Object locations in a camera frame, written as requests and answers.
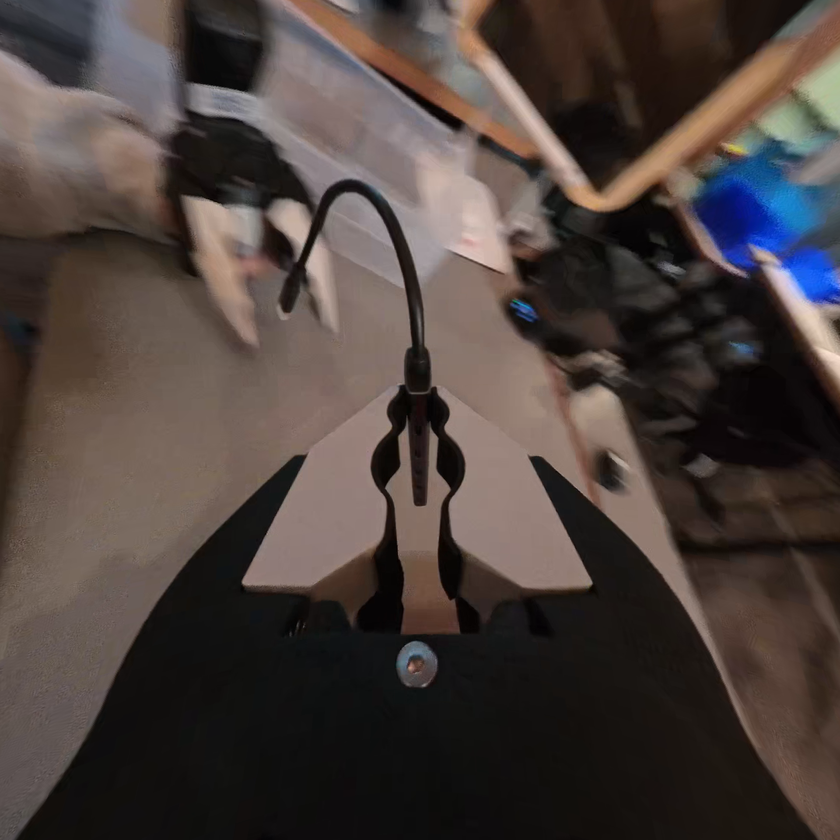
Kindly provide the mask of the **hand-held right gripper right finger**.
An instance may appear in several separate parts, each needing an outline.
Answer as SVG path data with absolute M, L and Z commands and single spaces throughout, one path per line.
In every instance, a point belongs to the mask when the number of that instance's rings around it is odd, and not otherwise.
M 588 592 L 593 581 L 528 452 L 445 388 L 429 398 L 435 468 L 446 485 L 437 568 L 458 631 L 494 610 Z

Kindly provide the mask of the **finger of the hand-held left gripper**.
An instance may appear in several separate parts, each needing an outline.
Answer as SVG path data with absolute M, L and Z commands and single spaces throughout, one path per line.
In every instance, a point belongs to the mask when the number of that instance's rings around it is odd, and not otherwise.
M 312 214 L 305 204 L 290 198 L 275 200 L 268 209 L 268 234 L 281 235 L 290 245 L 295 266 L 312 239 L 306 264 L 297 273 L 301 287 L 308 291 L 321 325 L 333 334 L 340 332 L 339 296 L 333 261 L 322 234 L 311 234 Z
M 190 257 L 218 314 L 245 346 L 259 347 L 255 303 L 246 270 L 238 257 L 235 216 L 219 203 L 184 196 L 184 219 L 190 235 Z

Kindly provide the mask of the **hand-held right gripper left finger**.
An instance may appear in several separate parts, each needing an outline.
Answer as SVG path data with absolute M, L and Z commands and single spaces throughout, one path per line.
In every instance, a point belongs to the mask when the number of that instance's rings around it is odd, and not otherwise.
M 395 386 L 310 449 L 245 573 L 247 592 L 336 602 L 362 631 L 401 631 L 404 572 L 388 486 L 406 417 Z

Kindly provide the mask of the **grey usb hub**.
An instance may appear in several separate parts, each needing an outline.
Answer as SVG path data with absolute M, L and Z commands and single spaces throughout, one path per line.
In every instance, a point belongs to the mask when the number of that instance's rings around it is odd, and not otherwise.
M 411 487 L 414 506 L 421 508 L 427 504 L 428 465 L 429 465 L 429 418 L 428 406 L 432 391 L 430 378 L 416 389 L 406 392 L 408 435 L 408 454 L 411 469 Z
M 346 178 L 331 184 L 322 195 L 311 221 L 304 246 L 280 292 L 278 298 L 279 310 L 286 315 L 292 313 L 294 307 L 296 307 L 308 261 L 325 225 L 331 206 L 345 194 L 361 196 L 372 205 L 390 236 L 397 263 L 402 272 L 411 335 L 411 344 L 405 353 L 404 383 L 406 389 L 412 394 L 429 393 L 432 387 L 432 363 L 425 344 L 424 300 L 413 254 L 392 206 L 371 185 L 354 178 Z

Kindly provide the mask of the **person's left forearm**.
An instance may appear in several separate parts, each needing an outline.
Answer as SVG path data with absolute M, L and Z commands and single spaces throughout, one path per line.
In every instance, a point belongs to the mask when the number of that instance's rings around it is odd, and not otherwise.
M 57 86 L 2 51 L 2 236 L 102 228 L 162 241 L 175 231 L 165 158 L 161 142 L 120 101 Z

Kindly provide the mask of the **blue handled basket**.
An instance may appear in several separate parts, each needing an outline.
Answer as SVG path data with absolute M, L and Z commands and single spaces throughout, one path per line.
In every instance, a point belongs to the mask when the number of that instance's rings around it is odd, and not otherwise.
M 837 306 L 838 176 L 826 184 L 796 182 L 804 162 L 767 140 L 708 178 L 692 206 L 731 266 L 752 274 L 753 251 L 762 251 L 780 261 L 808 301 Z

